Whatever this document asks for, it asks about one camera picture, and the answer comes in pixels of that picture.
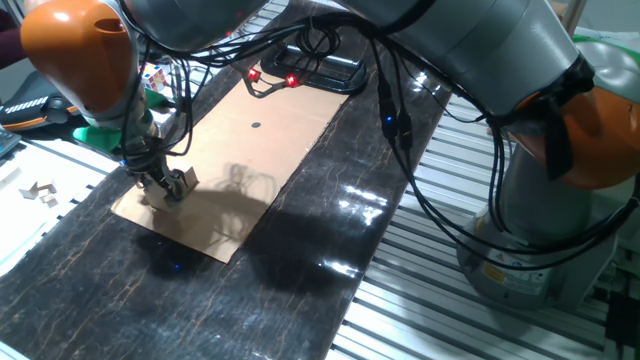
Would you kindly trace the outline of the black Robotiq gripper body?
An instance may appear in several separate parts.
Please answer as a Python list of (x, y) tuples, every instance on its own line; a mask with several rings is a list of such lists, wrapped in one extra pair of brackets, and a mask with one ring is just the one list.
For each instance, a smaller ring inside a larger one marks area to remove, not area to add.
[(154, 180), (168, 175), (166, 155), (157, 148), (125, 148), (122, 152), (122, 167), (132, 174), (146, 174)]

